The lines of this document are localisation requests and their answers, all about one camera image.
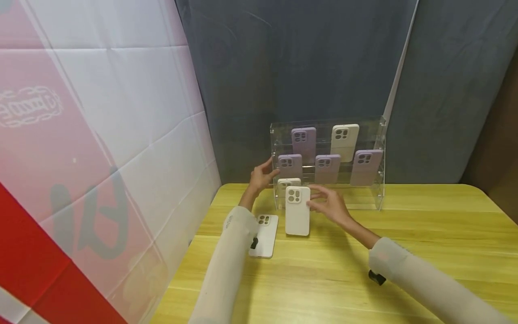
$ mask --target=phone case lying on table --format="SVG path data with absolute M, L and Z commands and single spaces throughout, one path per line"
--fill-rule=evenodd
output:
M 257 222 L 259 223 L 259 231 L 248 251 L 248 255 L 255 258 L 269 259 L 274 255 L 275 236 L 277 234 L 279 216 L 259 215 Z

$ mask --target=purple phone case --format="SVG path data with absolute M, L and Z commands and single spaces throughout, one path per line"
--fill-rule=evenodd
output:
M 302 180 L 302 156 L 300 154 L 283 154 L 277 159 L 280 178 L 299 178 Z
M 318 155 L 315 158 L 315 183 L 335 184 L 340 169 L 340 154 Z
M 352 186 L 371 186 L 378 175 L 383 150 L 358 150 L 354 155 Z
M 302 163 L 313 164 L 316 151 L 316 128 L 293 128 L 292 145 L 293 154 L 302 155 Z

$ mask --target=black clip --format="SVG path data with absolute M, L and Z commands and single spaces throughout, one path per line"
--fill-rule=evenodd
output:
M 384 284 L 385 281 L 387 281 L 385 277 L 383 277 L 382 275 L 375 274 L 374 272 L 372 272 L 372 270 L 369 270 L 369 278 L 380 286 Z
M 257 237 L 254 237 L 254 241 L 252 242 L 252 245 L 250 246 L 250 248 L 252 250 L 255 250 L 255 247 L 257 246 L 258 243 L 259 243 L 259 240 L 257 239 Z

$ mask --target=pink banner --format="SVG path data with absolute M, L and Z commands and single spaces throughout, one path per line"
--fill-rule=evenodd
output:
M 141 259 L 142 271 L 159 274 L 140 278 L 140 289 L 152 286 L 162 258 L 37 22 L 19 1 L 0 9 L 0 47 L 14 48 L 0 50 L 0 181 L 121 315 L 138 320 L 154 296 L 113 292 L 135 281 Z

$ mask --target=human hand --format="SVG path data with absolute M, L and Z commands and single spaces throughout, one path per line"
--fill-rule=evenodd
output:
M 256 166 L 250 173 L 250 183 L 248 187 L 257 194 L 268 187 L 271 180 L 281 172 L 279 169 L 275 169 L 272 172 L 269 172 L 271 161 L 272 157 L 270 157 L 268 161 L 264 162 L 263 164 Z
M 311 199 L 326 199 L 325 202 L 308 200 L 306 204 L 310 209 L 323 213 L 330 221 L 344 229 L 355 222 L 351 214 L 349 214 L 342 196 L 338 192 L 319 185 L 308 185 L 308 187 L 319 191 L 319 193 L 312 194 Z

